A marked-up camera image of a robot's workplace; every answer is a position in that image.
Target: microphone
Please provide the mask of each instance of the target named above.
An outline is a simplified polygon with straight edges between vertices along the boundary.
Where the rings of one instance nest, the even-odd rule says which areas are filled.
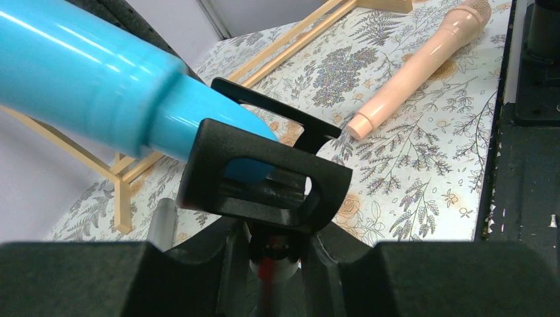
[[[466,0],[447,12],[436,33],[348,123],[350,135],[361,140],[377,129],[455,51],[480,36],[490,15],[487,0]]]

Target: floral tablecloth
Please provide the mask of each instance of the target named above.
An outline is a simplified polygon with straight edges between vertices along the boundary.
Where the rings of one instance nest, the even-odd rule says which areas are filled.
[[[344,127],[460,2],[414,0],[408,15],[356,8],[254,89]],[[333,221],[363,242],[473,238],[511,6],[490,4],[492,18],[480,39],[445,62],[380,129],[362,141],[344,131],[320,150],[321,157],[354,170]],[[219,42],[196,71],[207,83],[227,77],[291,27]],[[297,124],[256,114],[281,142],[297,139]],[[134,181],[130,234],[114,230],[114,189],[100,178],[46,239],[144,239],[157,201],[175,198],[183,167],[165,157]],[[175,244],[217,217],[179,210]]]

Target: black metal bracket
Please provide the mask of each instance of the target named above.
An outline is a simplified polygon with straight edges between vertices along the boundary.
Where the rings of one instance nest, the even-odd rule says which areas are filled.
[[[179,207],[304,234],[324,228],[344,200],[352,170],[315,154],[326,141],[338,137],[340,129],[224,79],[215,79],[211,87],[238,103],[293,120],[304,132],[292,148],[224,123],[203,120],[183,173]],[[235,159],[253,159],[275,170],[259,184],[224,178],[228,163]],[[305,176],[312,182],[306,197],[302,185]]]

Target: wall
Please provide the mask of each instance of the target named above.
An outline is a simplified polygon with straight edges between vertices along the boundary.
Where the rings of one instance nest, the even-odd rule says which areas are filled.
[[[303,20],[324,0],[212,0],[233,36]]]
[[[218,41],[194,0],[128,0],[194,67]],[[68,134],[104,162],[114,152]],[[39,240],[99,177],[10,115],[0,110],[0,242]]]

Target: gray cylinder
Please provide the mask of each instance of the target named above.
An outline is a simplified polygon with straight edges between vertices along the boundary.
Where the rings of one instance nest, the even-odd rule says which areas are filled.
[[[175,220],[177,219],[177,208],[175,201],[171,198],[162,198],[152,214],[152,222],[148,229],[146,240],[162,251],[171,249],[175,233]]]

